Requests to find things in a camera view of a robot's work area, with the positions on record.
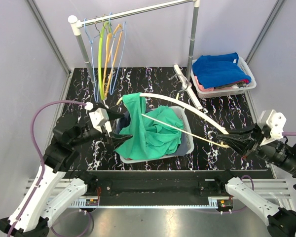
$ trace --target blue towel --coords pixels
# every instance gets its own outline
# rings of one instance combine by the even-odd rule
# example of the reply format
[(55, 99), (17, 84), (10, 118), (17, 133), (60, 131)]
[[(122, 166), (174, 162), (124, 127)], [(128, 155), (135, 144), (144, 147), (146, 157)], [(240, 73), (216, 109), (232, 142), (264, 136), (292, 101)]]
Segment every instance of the blue towel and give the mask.
[(237, 53), (220, 56), (201, 56), (192, 66), (193, 73), (205, 89), (240, 81), (249, 84), (251, 77), (237, 66), (238, 60), (239, 56)]

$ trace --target plastic basket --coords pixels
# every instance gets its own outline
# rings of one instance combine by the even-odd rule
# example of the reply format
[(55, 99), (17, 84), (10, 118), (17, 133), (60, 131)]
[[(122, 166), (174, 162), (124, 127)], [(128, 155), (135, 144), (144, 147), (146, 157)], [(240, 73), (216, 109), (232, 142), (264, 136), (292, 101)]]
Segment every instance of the plastic basket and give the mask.
[[(181, 121), (183, 121), (183, 127), (184, 127), (183, 130), (191, 133), (191, 128), (189, 127), (187, 117), (186, 117), (186, 115), (184, 113), (184, 109), (182, 109), (180, 106), (171, 106), (170, 108), (173, 109), (174, 113), (178, 116), (178, 118)], [(190, 154), (194, 150), (193, 137), (191, 135), (186, 134), (186, 133), (184, 135), (186, 137), (187, 149), (188, 149), (186, 154)], [(156, 159), (136, 159), (136, 160), (131, 159), (131, 160), (127, 160), (121, 155), (119, 155), (119, 157), (120, 157), (122, 162), (127, 163), (127, 164), (139, 163), (139, 162), (150, 161), (150, 160), (156, 160)], [(165, 158), (170, 158), (170, 157), (174, 157), (174, 156), (173, 155), (166, 155), (166, 156), (163, 156), (163, 157), (158, 158), (158, 159), (165, 159)]]
[(238, 67), (248, 76), (251, 77), (251, 82), (249, 85), (247, 85), (246, 87), (241, 87), (241, 88), (237, 88), (237, 89), (227, 89), (227, 90), (214, 90), (214, 91), (201, 91), (198, 86), (197, 83), (195, 81), (194, 78), (194, 73), (193, 70), (191, 70), (191, 77), (192, 77), (192, 81), (194, 83), (194, 86), (196, 88), (198, 97), (200, 99), (205, 99), (205, 98), (211, 98), (211, 97), (218, 97), (218, 96), (228, 96), (228, 95), (239, 95), (242, 93), (245, 93), (247, 90), (253, 89), (257, 86), (255, 77), (253, 76), (251, 70), (249, 69), (248, 64), (245, 62), (245, 60), (242, 57), (239, 57), (238, 60)]

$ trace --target green cloth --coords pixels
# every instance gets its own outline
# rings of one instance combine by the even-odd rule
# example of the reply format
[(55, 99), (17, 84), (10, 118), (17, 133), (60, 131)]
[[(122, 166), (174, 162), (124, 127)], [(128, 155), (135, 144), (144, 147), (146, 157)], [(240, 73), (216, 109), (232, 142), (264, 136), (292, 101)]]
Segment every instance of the green cloth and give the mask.
[(146, 114), (174, 127), (183, 129), (183, 122), (168, 106), (146, 112), (146, 99), (140, 93), (123, 96), (123, 102), (130, 114), (130, 125), (120, 134), (131, 134), (133, 138), (116, 149), (124, 158), (158, 159), (174, 153), (181, 144), (181, 132), (142, 116)]

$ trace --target clothes rack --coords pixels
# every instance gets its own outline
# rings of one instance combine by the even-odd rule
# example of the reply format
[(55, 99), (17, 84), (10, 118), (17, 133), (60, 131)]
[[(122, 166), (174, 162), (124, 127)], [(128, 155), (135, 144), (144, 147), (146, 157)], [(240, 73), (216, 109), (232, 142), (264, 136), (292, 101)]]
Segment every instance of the clothes rack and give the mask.
[[(175, 1), (165, 2), (165, 3), (161, 3), (161, 4), (157, 4), (157, 5), (137, 8), (137, 9), (129, 10), (129, 11), (125, 11), (125, 12), (120, 12), (120, 13), (116, 13), (116, 14), (111, 14), (111, 15), (107, 15), (107, 16), (92, 18), (92, 19), (88, 19), (85, 21), (80, 21), (80, 20), (78, 20), (78, 18), (76, 16), (73, 16), (73, 15), (69, 16), (68, 22), (70, 23), (73, 33), (77, 39), (78, 45), (80, 47), (80, 51), (83, 56), (83, 60), (86, 64), (86, 67), (88, 69), (88, 72), (91, 77), (91, 81), (92, 81), (93, 85), (95, 83), (95, 79), (94, 79), (93, 73), (92, 73), (93, 68), (91, 66), (91, 62), (90, 62), (89, 56), (87, 54), (87, 51), (85, 49), (85, 45), (83, 43), (80, 28), (82, 28), (84, 26), (94, 25), (94, 24), (97, 24), (100, 22), (106, 22), (108, 20), (114, 20), (114, 19), (118, 19), (121, 17), (132, 16), (132, 15), (136, 15), (139, 13), (158, 10), (158, 9), (162, 9), (162, 8), (166, 8), (166, 7), (170, 7), (170, 6), (175, 6), (175, 5), (179, 5), (179, 4), (183, 4), (183, 3), (187, 3), (187, 2), (193, 2), (193, 7), (194, 7), (193, 8), (193, 17), (192, 17), (191, 35), (190, 35), (190, 41), (189, 41), (187, 72), (186, 72), (186, 78), (188, 81), (190, 81), (190, 73), (191, 73), (191, 68), (192, 68), (192, 60), (193, 60), (193, 52), (194, 52), (195, 32), (196, 32), (196, 26), (197, 26), (197, 17), (198, 17), (198, 10), (199, 10), (199, 6), (200, 6), (200, 0), (175, 0)], [(178, 74), (178, 75), (182, 74), (182, 72), (177, 64), (174, 65), (174, 70), (175, 70), (176, 74)], [(194, 106), (199, 110), (202, 109), (202, 106), (201, 106), (198, 98), (195, 96), (195, 94), (191, 88), (191, 83), (189, 82), (187, 84), (185, 82), (185, 79), (182, 77), (179, 77), (179, 79), (182, 83), (182, 88), (186, 88), (188, 86), (188, 89), (186, 91), (187, 91), (189, 97), (191, 98)]]

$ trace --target black marble surface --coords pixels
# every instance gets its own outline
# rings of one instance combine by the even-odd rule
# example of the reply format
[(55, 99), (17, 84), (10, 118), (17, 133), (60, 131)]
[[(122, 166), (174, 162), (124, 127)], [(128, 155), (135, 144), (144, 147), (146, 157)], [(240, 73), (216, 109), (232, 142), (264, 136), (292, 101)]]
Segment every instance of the black marble surface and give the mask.
[[(125, 112), (117, 100), (124, 94), (135, 92), (157, 93), (175, 98), (181, 89), (178, 79), (168, 80), (174, 75), (173, 68), (122, 68), (117, 77), (116, 89), (109, 95), (106, 104), (112, 110)], [(68, 90), (67, 99), (94, 102), (93, 87), (87, 70), (76, 68)], [(181, 93), (181, 101), (192, 104), (187, 93)], [(203, 112), (227, 129), (239, 129), (251, 125), (252, 117), (244, 95), (200, 99)], [(167, 101), (147, 98), (147, 106), (175, 105)], [(89, 118), (85, 109), (77, 105), (65, 105), (63, 114), (74, 114), (84, 124)], [(217, 141), (217, 130), (200, 117), (185, 111), (192, 133)], [(223, 170), (223, 169), (266, 169), (263, 160), (254, 159), (246, 162), (232, 149), (224, 149), (194, 138), (194, 151), (184, 157), (173, 157), (149, 162), (125, 164), (119, 155), (109, 155), (102, 141), (90, 142), (78, 147), (80, 157), (72, 165), (72, 169), (88, 170)]]

